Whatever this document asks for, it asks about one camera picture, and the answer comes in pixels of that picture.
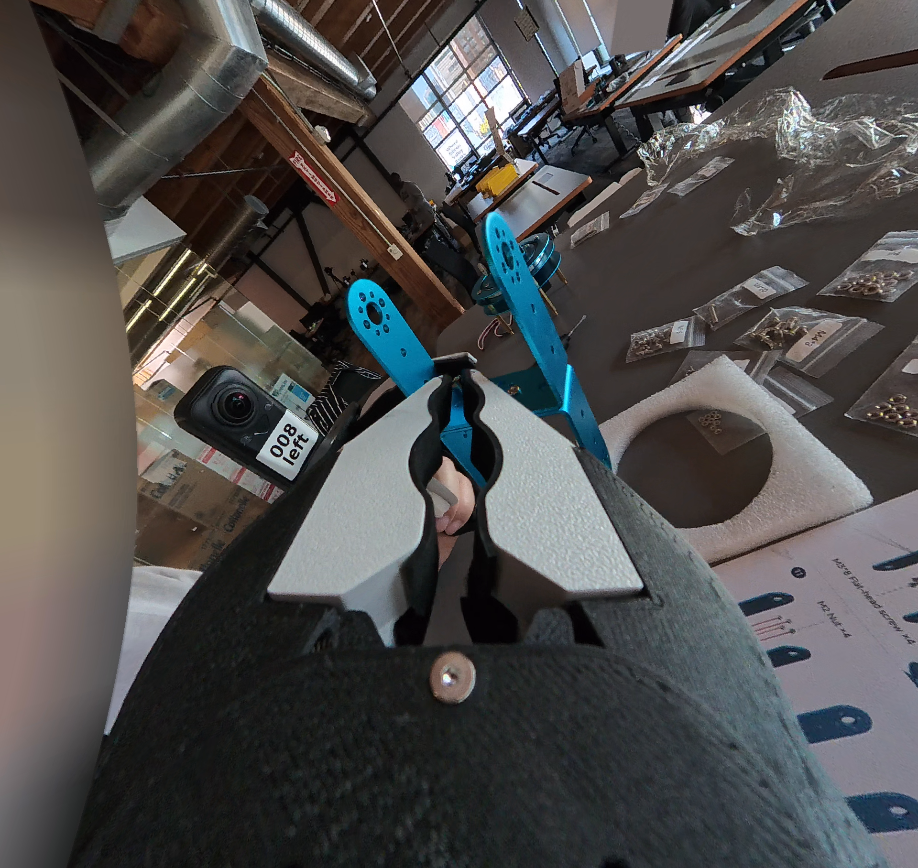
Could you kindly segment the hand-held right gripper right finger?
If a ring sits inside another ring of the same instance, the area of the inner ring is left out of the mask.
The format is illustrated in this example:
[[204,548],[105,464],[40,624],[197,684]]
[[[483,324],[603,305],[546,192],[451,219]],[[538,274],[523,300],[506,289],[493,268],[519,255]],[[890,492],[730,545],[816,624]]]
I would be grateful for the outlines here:
[[518,641],[544,609],[631,597],[644,583],[582,460],[591,456],[481,372],[461,374],[485,477],[461,607],[473,643]]

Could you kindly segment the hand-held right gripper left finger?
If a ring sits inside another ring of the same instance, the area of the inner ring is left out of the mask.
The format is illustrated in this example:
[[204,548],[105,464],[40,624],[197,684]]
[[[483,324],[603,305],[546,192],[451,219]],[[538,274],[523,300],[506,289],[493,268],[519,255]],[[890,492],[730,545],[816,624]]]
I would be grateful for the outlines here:
[[387,645],[421,644],[439,571],[435,478],[453,380],[434,378],[339,452],[268,587],[271,599],[362,611]]

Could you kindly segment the blue U-shaped metal bracket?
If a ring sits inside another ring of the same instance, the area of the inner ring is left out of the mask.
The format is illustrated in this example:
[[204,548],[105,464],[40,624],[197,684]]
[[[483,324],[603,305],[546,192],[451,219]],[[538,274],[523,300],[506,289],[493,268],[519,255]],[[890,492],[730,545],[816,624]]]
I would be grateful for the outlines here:
[[[494,214],[485,220],[481,241],[491,278],[538,369],[535,381],[517,376],[502,387],[535,414],[566,414],[570,425],[577,426],[587,419],[589,406],[520,244],[508,223]],[[354,282],[346,311],[352,330],[406,395],[443,373],[379,285]]]
[[[573,367],[564,363],[560,374],[545,376],[539,364],[492,378],[492,382],[511,395],[535,415],[562,415],[568,422],[582,449],[598,460],[611,465],[599,425]],[[487,478],[478,472],[472,461],[472,427],[465,418],[464,397],[458,386],[453,387],[451,419],[442,432],[442,443],[453,461],[478,486]]]

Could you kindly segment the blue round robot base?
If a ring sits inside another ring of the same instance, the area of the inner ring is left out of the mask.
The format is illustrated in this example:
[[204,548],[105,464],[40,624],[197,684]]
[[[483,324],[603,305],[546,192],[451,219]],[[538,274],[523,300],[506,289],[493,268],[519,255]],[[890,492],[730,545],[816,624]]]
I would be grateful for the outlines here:
[[[544,293],[551,289],[552,282],[568,284],[567,278],[560,269],[560,253],[549,234],[534,234],[522,240],[520,246],[534,281]],[[488,315],[503,315],[510,312],[504,295],[490,274],[485,274],[478,279],[472,290],[472,299],[476,304],[482,306]]]

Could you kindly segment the dark grey desk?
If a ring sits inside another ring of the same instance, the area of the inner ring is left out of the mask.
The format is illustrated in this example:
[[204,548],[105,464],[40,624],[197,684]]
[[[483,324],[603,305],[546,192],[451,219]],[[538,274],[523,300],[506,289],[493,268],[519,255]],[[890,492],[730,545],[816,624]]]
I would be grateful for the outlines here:
[[[917,0],[853,0],[725,107],[730,113],[765,90],[792,86],[813,105],[843,94],[916,99]],[[781,265],[809,285],[778,304],[810,304],[865,316],[884,326],[823,376],[832,403],[802,423],[869,488],[877,503],[916,489],[916,438],[844,416],[916,335],[916,290],[892,304],[817,298],[825,284],[892,230],[916,229],[916,192],[838,217],[742,237],[731,230],[740,195],[769,195],[787,172],[767,140],[728,145],[734,159],[687,197],[661,196],[636,217],[619,214],[644,191],[642,178],[610,198],[610,228],[563,258],[568,286],[550,294],[564,333],[575,332],[569,359],[599,422],[668,386],[683,355],[624,359],[631,333],[688,316],[755,271]]]

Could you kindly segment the wooden-edged office desk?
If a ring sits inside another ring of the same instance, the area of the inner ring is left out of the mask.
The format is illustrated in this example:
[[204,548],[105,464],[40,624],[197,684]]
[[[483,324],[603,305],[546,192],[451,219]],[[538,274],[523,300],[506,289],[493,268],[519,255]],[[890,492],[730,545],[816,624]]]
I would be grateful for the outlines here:
[[764,55],[770,64],[782,55],[781,38],[800,26],[813,7],[833,13],[831,0],[747,0],[709,18],[666,57],[639,68],[637,77],[597,104],[564,118],[569,125],[600,123],[612,111],[631,109],[636,117],[722,102],[727,73]]

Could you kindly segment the person's left hand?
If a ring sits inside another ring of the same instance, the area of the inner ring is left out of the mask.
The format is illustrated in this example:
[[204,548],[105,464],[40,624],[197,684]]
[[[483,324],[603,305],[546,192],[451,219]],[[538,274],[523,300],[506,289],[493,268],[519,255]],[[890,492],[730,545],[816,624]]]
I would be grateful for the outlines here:
[[474,484],[460,472],[449,457],[443,457],[441,466],[434,474],[430,485],[438,483],[455,501],[443,510],[436,518],[439,567],[445,563],[453,551],[458,531],[465,527],[472,517],[476,505]]

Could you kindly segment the striped black white cloth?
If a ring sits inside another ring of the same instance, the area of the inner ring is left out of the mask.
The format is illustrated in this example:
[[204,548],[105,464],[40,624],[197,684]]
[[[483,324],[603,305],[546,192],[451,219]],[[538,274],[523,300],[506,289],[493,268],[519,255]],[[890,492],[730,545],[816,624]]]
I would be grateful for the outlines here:
[[327,434],[351,403],[359,402],[383,378],[370,369],[337,361],[319,395],[307,410],[308,419],[320,434]]

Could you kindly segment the white foam packing piece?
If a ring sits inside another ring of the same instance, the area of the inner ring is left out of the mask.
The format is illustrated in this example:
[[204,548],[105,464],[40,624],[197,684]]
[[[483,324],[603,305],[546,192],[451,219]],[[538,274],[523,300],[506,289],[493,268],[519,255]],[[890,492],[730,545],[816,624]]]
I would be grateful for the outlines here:
[[773,453],[765,485],[736,516],[680,530],[708,564],[751,553],[873,504],[866,484],[726,357],[601,424],[613,471],[631,442],[653,422],[704,408],[752,420],[767,433]]

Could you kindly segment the wooden ceiling beam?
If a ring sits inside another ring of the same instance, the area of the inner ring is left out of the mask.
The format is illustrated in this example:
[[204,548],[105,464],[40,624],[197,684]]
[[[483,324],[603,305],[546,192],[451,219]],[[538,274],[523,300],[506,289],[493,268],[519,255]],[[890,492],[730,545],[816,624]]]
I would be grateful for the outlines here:
[[463,313],[463,307],[266,74],[242,100],[240,110],[288,163],[294,150],[304,155],[338,194],[338,206],[330,207],[331,211],[438,328]]

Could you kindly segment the white table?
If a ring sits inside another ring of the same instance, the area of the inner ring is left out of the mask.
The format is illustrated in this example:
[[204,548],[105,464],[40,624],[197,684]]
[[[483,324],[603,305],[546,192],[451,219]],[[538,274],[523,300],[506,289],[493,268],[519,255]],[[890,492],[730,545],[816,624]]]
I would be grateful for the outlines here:
[[519,175],[501,190],[500,196],[476,195],[467,209],[443,205],[444,218],[456,217],[456,224],[476,242],[476,231],[483,228],[486,215],[503,217],[516,241],[546,229],[555,216],[570,205],[591,184],[591,176],[554,165],[516,160]]

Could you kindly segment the large paned window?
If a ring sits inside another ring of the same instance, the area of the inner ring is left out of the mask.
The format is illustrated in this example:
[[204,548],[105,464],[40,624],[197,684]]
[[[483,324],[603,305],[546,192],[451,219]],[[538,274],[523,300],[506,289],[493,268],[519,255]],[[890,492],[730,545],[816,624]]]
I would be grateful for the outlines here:
[[473,16],[399,103],[452,171],[472,155],[494,151],[489,108],[504,130],[527,99],[487,28]]

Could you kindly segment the group of small screw bags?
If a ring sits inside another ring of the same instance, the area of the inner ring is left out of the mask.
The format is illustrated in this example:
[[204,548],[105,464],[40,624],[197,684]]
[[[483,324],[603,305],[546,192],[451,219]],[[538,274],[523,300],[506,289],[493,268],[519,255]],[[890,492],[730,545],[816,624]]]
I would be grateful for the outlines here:
[[[797,169],[806,169],[789,160],[778,160],[787,164],[786,174],[778,179]],[[733,162],[725,153],[702,156],[672,174],[664,191],[657,193],[646,185],[633,204],[619,214],[619,220],[636,217],[663,195],[687,197]],[[582,240],[568,249],[568,253],[610,228],[609,201],[606,203],[609,227]],[[865,316],[810,304],[777,303],[808,285],[807,279],[781,265],[755,271],[695,306],[688,316],[631,333],[624,359],[631,364],[671,353],[685,357],[689,354],[689,341],[700,335],[704,338],[702,348],[740,347],[751,351],[755,358],[774,358],[776,367],[783,365],[798,377],[819,381],[883,330],[884,325]],[[916,290],[916,229],[892,230],[869,245],[815,296],[892,304],[912,289]]]

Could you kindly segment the illustrated instruction manual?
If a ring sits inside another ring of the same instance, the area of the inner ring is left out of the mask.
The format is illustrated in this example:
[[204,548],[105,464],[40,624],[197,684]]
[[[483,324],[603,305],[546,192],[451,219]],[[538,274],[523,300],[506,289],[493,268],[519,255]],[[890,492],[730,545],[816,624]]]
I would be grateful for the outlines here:
[[716,567],[892,866],[917,865],[916,528],[912,492]]

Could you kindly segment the white board panel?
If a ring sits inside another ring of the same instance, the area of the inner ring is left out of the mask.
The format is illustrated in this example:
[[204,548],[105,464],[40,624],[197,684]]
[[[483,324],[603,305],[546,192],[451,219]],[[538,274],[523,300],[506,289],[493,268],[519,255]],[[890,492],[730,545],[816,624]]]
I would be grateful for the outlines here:
[[673,0],[618,0],[611,54],[630,55],[662,48]]

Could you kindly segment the black office chair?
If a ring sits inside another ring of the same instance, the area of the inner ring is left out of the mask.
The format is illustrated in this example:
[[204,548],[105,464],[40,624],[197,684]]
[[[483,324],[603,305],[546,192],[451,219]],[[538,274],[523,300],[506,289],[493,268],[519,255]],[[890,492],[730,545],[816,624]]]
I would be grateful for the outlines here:
[[711,6],[708,0],[673,0],[670,18],[667,25],[667,40],[676,35],[683,39],[691,36],[718,9]]

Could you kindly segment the red wall sign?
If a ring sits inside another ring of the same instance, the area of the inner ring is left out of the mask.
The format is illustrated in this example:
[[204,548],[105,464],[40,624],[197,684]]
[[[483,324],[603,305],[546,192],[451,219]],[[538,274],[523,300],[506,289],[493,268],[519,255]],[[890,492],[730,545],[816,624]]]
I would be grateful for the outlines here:
[[327,206],[338,206],[338,194],[336,194],[335,190],[328,185],[326,180],[317,173],[301,152],[294,150],[289,156],[288,161],[300,178],[306,182],[320,200]]

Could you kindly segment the large silver ventilation duct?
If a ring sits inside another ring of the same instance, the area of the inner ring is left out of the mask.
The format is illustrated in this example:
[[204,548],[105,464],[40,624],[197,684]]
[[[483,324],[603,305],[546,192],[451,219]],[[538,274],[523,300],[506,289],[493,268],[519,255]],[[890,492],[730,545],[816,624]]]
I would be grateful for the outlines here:
[[186,31],[158,79],[85,144],[105,222],[135,201],[240,104],[267,66],[250,0],[177,0]]

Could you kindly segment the ribbed silver ventilation duct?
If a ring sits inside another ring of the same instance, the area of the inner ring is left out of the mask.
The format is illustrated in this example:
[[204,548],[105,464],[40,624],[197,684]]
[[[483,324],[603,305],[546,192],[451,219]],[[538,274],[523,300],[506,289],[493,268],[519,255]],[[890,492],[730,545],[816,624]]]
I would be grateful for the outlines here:
[[347,59],[285,0],[249,0],[257,24],[281,46],[325,77],[370,101],[376,94],[373,74],[359,57]]

